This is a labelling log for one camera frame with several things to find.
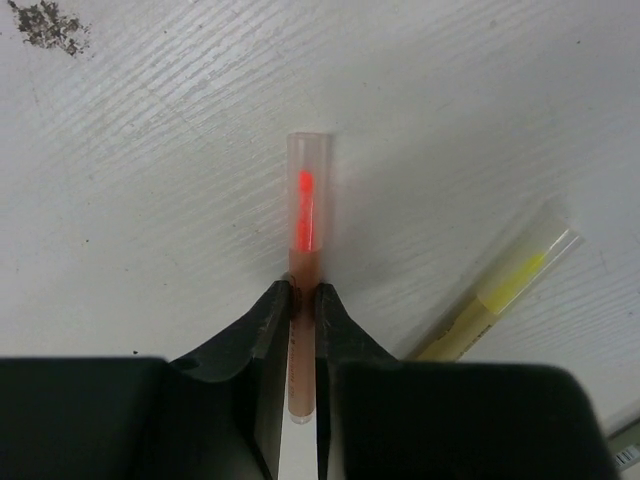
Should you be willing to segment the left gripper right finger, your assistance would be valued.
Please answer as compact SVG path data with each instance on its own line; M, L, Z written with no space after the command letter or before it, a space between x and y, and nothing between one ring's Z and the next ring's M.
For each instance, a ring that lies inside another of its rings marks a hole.
M336 289L316 313L322 479L615 479L591 402L548 365L394 358Z

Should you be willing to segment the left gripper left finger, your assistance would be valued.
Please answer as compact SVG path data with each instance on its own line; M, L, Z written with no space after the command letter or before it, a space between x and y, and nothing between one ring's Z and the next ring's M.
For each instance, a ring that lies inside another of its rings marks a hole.
M160 357L3 358L5 479L274 479L291 288Z

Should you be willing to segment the brown orange highlighter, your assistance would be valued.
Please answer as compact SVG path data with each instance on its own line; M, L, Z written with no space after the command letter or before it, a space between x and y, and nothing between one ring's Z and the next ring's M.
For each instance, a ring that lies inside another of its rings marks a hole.
M288 277L294 293L288 345L291 420L303 425L315 410L315 292L322 278L326 238L331 138L295 132L287 136Z

